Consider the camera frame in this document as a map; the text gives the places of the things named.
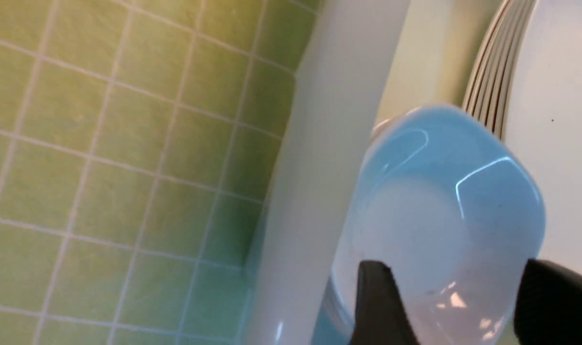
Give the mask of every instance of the white grout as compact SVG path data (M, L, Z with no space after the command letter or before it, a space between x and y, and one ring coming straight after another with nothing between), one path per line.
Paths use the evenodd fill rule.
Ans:
M133 245L116 243L116 242L107 241L107 240L101 240L99 238L94 238L94 237L90 237L90 236L84 236L84 235L80 235L80 234L67 233L66 231L61 231L61 230L55 230L55 229L49 229L49 228L45 228L45 227L40 227L40 226L33 225L33 224L29 224L29 223L23 223L22 221L16 221L16 220L9 220L9 219L0 218L0 224L11 225L11 226L17 227L17 228L38 231L38 232L41 232L41 233L52 234L52 235L56 235L56 236L60 236L60 237L67 236L67 237L72 238L74 240L81 240L81 241L85 241L85 242L91 242L91 243L95 243L95 244L106 245L108 247L113 247L113 248L117 248L117 249L123 249L125 251L133 251L133 249L135 248L135 246L133 246ZM176 260L182 260L182 261L188 261L188 262L197 262L197 259L196 258L185 257L185 256L182 256L182 255L175 255L175 254L172 254L172 253L166 253L166 252L160 252L160 251L151 251L151 250L148 250L148 249L138 249L138 252L139 253L143 253L143 254L157 256L157 257L166 257L166 258L173 258L173 259L176 259ZM217 262L210 262L210 261L206 261L206 260L201 260L201 263L202 264L206 264L208 266L230 269L231 271L241 271L243 269L241 266L232 266L232 265L229 265L229 264L219 264Z
M234 345L241 345L243 340L243 331L246 328L246 323L248 322L249 312L251 311L252 304L252 289L247 289L246 296L244 297L244 306L242 308L242 316L240 317L240 322L238 323L238 330L236 331L236 337L234 338Z
M120 42L118 43L118 48L116 49L116 55L114 57L114 63L112 67L112 74L110 81L108 82L107 89L105 90L105 96L103 99L103 104L101 105L100 113L97 118L97 124L95 126L95 131L93 134L93 139L91 140L91 144L89 147L89 157L93 157L95 148L97 146L97 140L99 139L99 135L101 132L101 127L103 126L104 118L105 118L105 111L107 110L107 106L110 101L110 97L112 95L112 90L114 88L114 80L116 78L116 73L118 72L118 66L120 65L120 57L123 54L123 50L125 48L125 43L127 41L127 37L129 34L129 29L131 27L131 18L133 13L131 10L128 11L127 17L125 19L125 24L120 36ZM59 253L57 260L55 262L54 269L52 271L52 276L50 277L50 282L48 284L48 288L46 290L46 297L44 299L44 305L42 307L42 316L39 318L37 322L37 328L35 334L33 336L33 345L39 345L39 338L42 333L42 329L44 327L44 321L46 320L46 316L48 314L48 309L50 308L50 301L52 300L52 293L54 292L54 288L57 282L58 274L61 270L61 266L63 265L63 259L65 258L65 253L67 252L67 247L69 244L69 234L72 234L74 230L74 224L76 223L76 215L78 214L78 205L82 199L82 193L84 192L85 185L87 183L87 177L89 175L90 166L92 163L92 159L87 159L82 169L82 174L80 175L80 182L78 184L78 190L76 191L76 195L74 196L74 201L71 206L71 211L69 214L69 221L66 228L66 235L63 236L63 241L61 242L61 247L59 248Z
M33 90L35 89L35 85L37 84L37 78L39 77L39 71L42 67L42 59L46 48L48 47L48 40L50 39L50 34L52 33L52 25L54 24L54 17L57 14L57 9L59 5L59 0L53 0L50 3L50 8L48 9L48 14L46 17L46 24L44 25L44 30L42 32L42 38L39 42L39 46L37 46L37 52L34 54L35 62L33 63L33 67L31 70L31 75L29 76L29 81L27 86L24 90L24 95L21 101L21 107L18 112L18 116L16 117L16 121L13 128L13 133L18 134L21 131L22 124L24 117L26 116L26 111L29 107L31 102ZM16 148L18 146L18 142L15 139L10 141L8 146L8 152L6 153L6 158L3 161L3 165L1 167L0 172L0 200L3 188L6 184L6 179L8 178L8 173L10 171L10 166L12 165L12 161L14 158L14 154L16 153Z
M48 315L44 316L41 312L21 310L19 308L12 308L12 307L8 307L8 306L0 306L0 312L8 312L11 314L30 316L30 317L45 317L46 319L49 319L49 320L78 323L78 324L82 324L82 325L95 325L95 326L103 326L103 327L111 327L112 326L111 322L93 321L93 320L87 320L87 319L80 319L78 317L61 316L61 315L53 315L53 314L48 314ZM122 328L125 330L133 330L133 331L146 332L146 333L151 333L151 334L163 334L163 335L176 336L176 332L160 330L157 328L148 328L148 327L140 327L140 326L134 326L134 325L126 325L126 324L122 324L122 323L116 325L116 327ZM218 337L211 337L211 336L198 336L195 334L187 334L187 333L181 334L181 337L188 338L188 339L201 339L201 340L207 340L207 341L222 341L222 342L228 343L228 344L231 344L231 342L233 341L232 339L227 339L227 338L218 338Z
M146 175L153 176L153 177L157 175L157 173L155 173L153 171L149 171L149 170L146 170L143 168L138 168L137 166L132 166L132 165L129 165L126 163L120 163L120 162L117 162L114 160L105 159L103 157L89 155L88 153L84 153L82 151L68 149L67 147L63 147L63 146L59 146L59 145L55 145L55 144L50 144L49 142L45 142L43 140L33 139L33 138L26 137L26 136L21 136L21 135L16 135L12 132L4 131L3 129L0 129L0 135L7 136L9 138L24 141L24 142L29 142L30 144L47 147L49 149L53 149L53 150L57 150L57 151L65 152L65 153L70 153L72 155L77 155L77 156L82 157L84 159L92 160L92 161L95 161L98 163L104 163L104 164L108 164L108 165L112 165L112 166L117 166L119 168L124 168L126 170L135 171L137 173L146 174ZM171 181L173 183L194 186L195 188L209 190L210 192L221 193L223 195L231 196L231 197L236 198L236 199L242 199L242 200L246 200L246 201L251 201L252 203L256 203L256 204L262 204L262 201L259 199L251 198L249 196L243 196L243 195L236 194L233 192L227 192L225 190L218 190L213 186L203 185L203 184L199 184L199 183L193 183L192 181L179 179L178 177L173 177L173 176L168 176L168 175L160 175L160 178L164 179L166 181Z
M209 37L208 35L205 35L204 33L200 32L198 29L196 29L198 27L197 24L195 25L196 26L195 29L194 28L189 28L188 26L184 26L182 24L178 24L177 22L174 22L172 20L169 20L168 18L162 17L162 16L160 16L158 14L155 14L155 13L152 13L152 12L147 11L145 9L142 9L142 8L140 8L138 6L131 6L131 5L129 5L129 4L125 3L125 2L123 2L123 1L119 1L118 4L120 4L122 6L125 6L125 7L133 7L133 11L136 11L137 13L141 13L143 15L146 15L146 16L148 16L150 18L153 18L155 20L158 20L160 22L163 22L165 24L168 24L168 25L170 25L170 26L172 26L174 28L180 29L182 31L186 31L186 32L192 33L196 37L199 37L201 39L204 39L204 40L206 40L208 42L212 42L212 43L218 44L219 46L222 46L224 48L227 48L229 50L232 50L233 52L240 53L242 55L251 57L253 59L257 59L258 61L261 61L263 63L267 63L267 64L272 65L272 66L275 66L275 67L278 67L278 68L280 68L282 70L285 70L286 72L289 72L290 74L295 75L295 72L292 69L290 69L290 68L288 68L286 66L282 66L279 63L276 63L276 62L271 61L269 59L266 59L264 57L258 56L256 54L256 52L255 52L255 49L251 49L250 52L246 52L245 50L242 50L240 48L237 48L235 46L232 46L232 45L230 45L228 43L225 43L225 42L223 42L221 40L218 40L218 39L216 39L214 37Z
M319 10L313 9L312 7L310 7L310 6L308 6L308 5L305 5L305 4L302 4L301 2L299 2L299 1L297 1L297 0L288 0L288 1L289 1L291 4L294 4L294 5L296 5L296 6L299 6L299 7L301 7L302 9L304 9L304 10L306 10L306 11L308 11L308 12L312 13L312 14L315 14L315 15L317 15L317 14L319 13Z
M221 188L223 186L223 182L225 181L225 175L227 174L227 165L229 163L229 158L231 157L231 152L233 150L233 146L235 143L236 133L238 132L238 121L239 121L240 115L242 114L243 104L246 100L247 89L249 86L249 81L251 80L252 69L253 69L253 65L254 65L254 57L256 56L255 52L256 52L256 48L257 48L259 39L261 37L263 20L264 20L266 11L267 11L267 0L262 0L261 13L259 14L256 33L254 35L254 40L252 42L251 55L250 55L251 58L249 60L249 65L246 69L246 74L244 76L244 84L242 86L242 92L240 94L240 102L238 105L238 111L236 112L234 126L233 126L233 129L231 131L231 138L229 140L229 146L227 147L227 153L225 155L225 159L223 160L223 170L222 170L221 176L218 180L218 187L217 187L218 190L221 190ZM207 242L208 235L210 234L210 229L212 228L212 222L214 220L214 213L216 212L216 208L218 206L218 201L220 199L219 197L220 197L220 193L217 193L216 196L214 197L214 202L212 203L212 209L210 210L210 214L208 215L208 222L207 222L207 225L205 226L205 234L201 240L201 245L199 246L199 254L197 256L197 265L195 266L195 269L193 270L193 276L191 278L191 285L189 286L188 293L186 294L186 301L184 303L181 323L179 325L178 332L181 331L181 329L184 326L184 323L186 321L186 312L188 311L188 308L191 304L191 299L193 297L195 280L197 278L197 272L199 271L199 263L201 262L202 257L204 255L205 244ZM175 343L176 343L176 345L180 344L180 337L176 337Z
M37 55L37 53L35 53L35 52L31 52L30 50L26 50L24 48L21 48L20 46L16 46L14 44L11 44L11 43L3 41L3 40L0 40L0 46L5 46L6 48L17 50L18 52L28 54L28 55L33 56L33 57L35 57ZM138 92L138 93L144 94L146 96L150 96L150 97L155 98L156 100L159 100L162 102L172 103L174 105L177 104L176 100L172 100L171 98L167 98L165 96L161 96L160 94L155 94L154 92L150 92L148 90L144 90L144 89L135 87L133 85L129 85L128 83L124 83L122 81L113 80L111 77L103 76L103 75L98 74L96 72L91 72L90 70L86 70L84 68L74 66L70 63L67 63L65 61L61 61L59 59L54 59L52 57L42 57L42 61L50 63L51 65L59 66L59 67L66 68L69 70L73 70L74 72L79 72L79 73L85 74L89 77L93 77L93 78L97 78L97 79L106 81L108 83L113 83L116 86L124 87L126 89L131 90L131 91ZM179 104L179 107L181 107L182 109L188 109L190 111L199 112L203 115L211 116L213 118L216 118L218 120L225 121L225 122L228 122L231 124L238 124L241 127L253 129L254 131L258 131L260 133L263 133L267 136L271 136L272 138L275 138L278 140L282 139L282 136L280 136L280 135L277 135L275 133L271 133L271 132L266 131L264 129L260 129L258 127L253 126L253 125L245 124L237 118L236 118L236 120L233 120L233 119L229 118L228 116L219 115L219 114L216 114L214 112L207 111L206 109L201 109L199 107L195 107L194 105L189 105L189 104Z
M205 0L201 0L201 2L199 4L199 13L197 14L197 18L196 18L196 24L199 24L199 22L201 21L201 17L203 15L204 8L205 8ZM130 11L137 11L138 10L134 0L131 2L131 5L129 6L129 10ZM142 238L144 238L144 232L146 231L147 220L148 220L148 217L150 216L153 201L155 199L155 195L157 194L157 187L159 186L159 181L162 177L163 166L165 163L165 159L166 159L168 150L170 148L171 137L172 137L172 133L174 131L175 121L176 121L176 118L177 118L178 113L179 113L180 108L181 108L182 94L184 92L186 77L188 76L188 71L189 71L189 68L191 66L191 61L193 60L193 53L195 51L196 41L197 41L197 37L195 37L195 35L192 35L191 43L189 44L189 46L186 50L186 60L184 63L184 67L182 69L181 81L180 81L180 85L178 86L178 91L176 93L176 97L174 100L174 111L172 113L172 117L170 119L170 125L168 126L167 133L165 136L165 144L163 146L161 156L159 157L159 165L157 166L157 173L155 175L155 181L152 184L150 196L148 197L148 203L146 204L146 210L144 211L144 218L142 219L142 225L140 227L139 234L137 236L137 241L135 244L135 248L133 250L133 254L131 255L131 261L129 262L129 270L127 271L127 275L125 277L125 282L123 283L123 288L122 288L121 293L120 293L120 300L118 302L118 305L116 306L116 312L114 314L114 321L113 321L113 325L112 325L112 330L111 330L110 335L107 339L108 345L113 345L114 334L116 332L116 325L118 324L118 319L120 319L120 314L122 312L124 301L125 301L125 295L126 295L126 292L128 290L129 282L131 281L131 277L133 276L133 271L135 269L135 264L136 264L136 260L137 260L137 253L138 253L139 248L142 244ZM180 329L177 330L175 333L176 338L179 337L179 332L181 332Z

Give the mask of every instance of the blue bowl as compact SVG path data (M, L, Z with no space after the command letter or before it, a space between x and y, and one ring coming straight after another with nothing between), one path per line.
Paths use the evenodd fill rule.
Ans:
M380 260L421 343L495 343L544 231L540 192L499 140L455 107L416 109L367 150L325 310L348 336L358 263Z

